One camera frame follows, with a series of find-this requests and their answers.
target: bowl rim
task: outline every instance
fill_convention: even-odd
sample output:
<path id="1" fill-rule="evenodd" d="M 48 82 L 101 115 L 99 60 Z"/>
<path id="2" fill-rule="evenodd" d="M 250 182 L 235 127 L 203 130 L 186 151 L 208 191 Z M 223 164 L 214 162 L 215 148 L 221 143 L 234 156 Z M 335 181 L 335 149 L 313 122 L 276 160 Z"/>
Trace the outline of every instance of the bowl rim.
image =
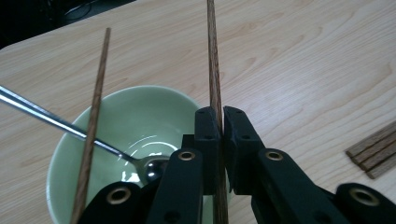
<path id="1" fill-rule="evenodd" d="M 134 90 L 138 90 L 138 89 L 157 89 L 157 90 L 166 90 L 166 91 L 171 91 L 174 93 L 177 93 L 178 95 L 182 96 L 183 98 L 186 98 L 189 102 L 193 103 L 197 109 L 199 109 L 201 106 L 198 105 L 198 103 L 191 98 L 189 95 L 187 95 L 186 93 L 179 91 L 179 90 L 175 90 L 172 89 L 170 87 L 165 87 L 165 86 L 157 86 L 157 85 L 141 85 L 141 86 L 134 86 L 134 87 L 129 87 L 129 88 L 125 88 L 119 91 L 115 91 L 110 93 L 109 95 L 103 97 L 102 100 L 105 100 L 108 97 L 112 97 L 116 94 L 120 94 L 121 92 L 124 91 L 134 91 Z M 77 120 L 79 120 L 83 114 L 85 114 L 91 107 L 86 108 L 84 111 L 82 111 L 78 117 L 75 118 L 75 120 L 73 121 L 73 124 L 76 123 Z M 47 207 L 49 209 L 49 215 L 52 219 L 52 221 L 56 224 L 60 223 L 59 219 L 57 218 L 57 215 L 55 214 L 54 210 L 53 210 L 53 206 L 52 206 L 52 202 L 51 202 L 51 198 L 50 198 L 50 177 L 52 176 L 52 171 L 53 171 L 53 166 L 55 163 L 55 155 L 57 154 L 60 144 L 62 143 L 62 141 L 66 138 L 66 133 L 64 133 L 61 137 L 61 139 L 59 140 L 58 144 L 56 145 L 56 148 L 54 149 L 50 162 L 49 162 L 49 168 L 47 171 L 47 178 L 46 178 L 46 199 L 47 199 Z"/>

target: brass grommet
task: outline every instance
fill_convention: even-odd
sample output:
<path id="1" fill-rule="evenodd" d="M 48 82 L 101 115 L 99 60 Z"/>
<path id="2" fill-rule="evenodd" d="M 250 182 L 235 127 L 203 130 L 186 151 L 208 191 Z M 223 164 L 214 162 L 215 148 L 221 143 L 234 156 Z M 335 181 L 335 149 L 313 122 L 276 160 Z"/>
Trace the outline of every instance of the brass grommet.
<path id="1" fill-rule="evenodd" d="M 190 151 L 184 151 L 178 154 L 178 158 L 183 161 L 190 161 L 195 158 L 195 154 Z"/>
<path id="2" fill-rule="evenodd" d="M 378 206 L 379 200 L 372 194 L 370 191 L 366 189 L 350 189 L 349 194 L 353 199 L 358 201 L 359 203 L 368 205 L 368 206 Z"/>
<path id="3" fill-rule="evenodd" d="M 282 154 L 274 151 L 269 151 L 265 153 L 265 156 L 271 161 L 281 161 L 283 160 Z"/>
<path id="4" fill-rule="evenodd" d="M 107 202 L 110 204 L 120 204 L 120 203 L 125 203 L 129 197 L 131 197 L 131 191 L 128 188 L 125 187 L 119 187 L 116 189 L 111 190 L 107 194 Z"/>

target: spoon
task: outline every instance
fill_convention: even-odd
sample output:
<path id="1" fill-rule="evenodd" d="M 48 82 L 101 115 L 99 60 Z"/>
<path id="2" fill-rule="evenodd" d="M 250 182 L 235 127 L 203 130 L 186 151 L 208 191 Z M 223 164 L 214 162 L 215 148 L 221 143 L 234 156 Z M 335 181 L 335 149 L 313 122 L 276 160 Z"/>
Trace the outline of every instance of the spoon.
<path id="1" fill-rule="evenodd" d="M 0 86 L 0 100 L 32 117 L 35 117 L 36 119 L 40 119 L 41 121 L 63 130 L 64 132 L 71 133 L 77 139 L 85 140 L 87 137 L 86 132 L 81 130 L 79 127 L 65 121 L 64 119 L 61 119 L 41 106 L 35 105 L 29 100 L 26 100 L 17 93 L 10 91 L 3 86 Z M 139 176 L 139 179 L 143 185 L 147 185 L 147 183 L 162 176 L 169 160 L 169 157 L 162 155 L 136 159 L 112 147 L 104 141 L 101 141 L 98 138 L 95 139 L 94 143 L 107 152 L 134 165 L 137 175 Z"/>

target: wooden table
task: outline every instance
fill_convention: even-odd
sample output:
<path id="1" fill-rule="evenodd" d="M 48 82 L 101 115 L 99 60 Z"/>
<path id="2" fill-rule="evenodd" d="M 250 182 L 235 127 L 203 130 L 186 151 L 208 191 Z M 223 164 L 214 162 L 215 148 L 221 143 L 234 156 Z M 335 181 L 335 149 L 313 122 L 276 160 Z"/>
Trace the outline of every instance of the wooden table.
<path id="1" fill-rule="evenodd" d="M 222 102 L 319 186 L 396 202 L 396 169 L 369 179 L 344 150 L 396 120 L 396 2 L 217 0 Z M 209 105 L 206 2 L 141 0 L 0 51 L 0 83 L 74 120 L 91 103 L 105 28 L 104 95 L 162 85 Z M 62 132 L 0 104 L 0 222 L 51 223 L 50 158 Z M 231 223 L 255 223 L 233 197 Z"/>

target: brown chopstick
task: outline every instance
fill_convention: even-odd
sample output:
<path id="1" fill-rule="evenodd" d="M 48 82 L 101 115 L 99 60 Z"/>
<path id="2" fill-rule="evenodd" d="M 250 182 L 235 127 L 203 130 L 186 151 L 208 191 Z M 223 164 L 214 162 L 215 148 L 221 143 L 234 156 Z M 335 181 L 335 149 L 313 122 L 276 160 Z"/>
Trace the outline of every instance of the brown chopstick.
<path id="1" fill-rule="evenodd" d="M 216 16 L 214 0 L 207 0 L 207 35 L 209 53 L 209 88 L 210 106 L 215 110 L 219 131 L 222 133 L 221 95 L 219 84 L 219 57 L 216 34 Z M 217 187 L 213 197 L 213 212 L 215 224 L 228 223 L 227 189 L 223 148 L 219 152 L 219 173 Z"/>
<path id="2" fill-rule="evenodd" d="M 346 150 L 348 157 L 370 178 L 396 165 L 396 120 Z"/>
<path id="3" fill-rule="evenodd" d="M 90 121 L 88 123 L 87 137 L 85 140 L 82 162 L 79 169 L 78 185 L 74 200 L 74 207 L 71 222 L 77 224 L 81 217 L 87 199 L 88 184 L 90 180 L 90 171 L 92 164 L 93 142 L 95 140 L 97 120 L 99 118 L 99 108 L 102 98 L 102 89 L 105 79 L 106 59 L 108 52 L 108 44 L 110 39 L 110 28 L 106 28 L 105 43 L 102 48 L 102 56 L 99 63 L 99 71 L 96 78 L 95 90 L 93 92 L 92 107 Z"/>

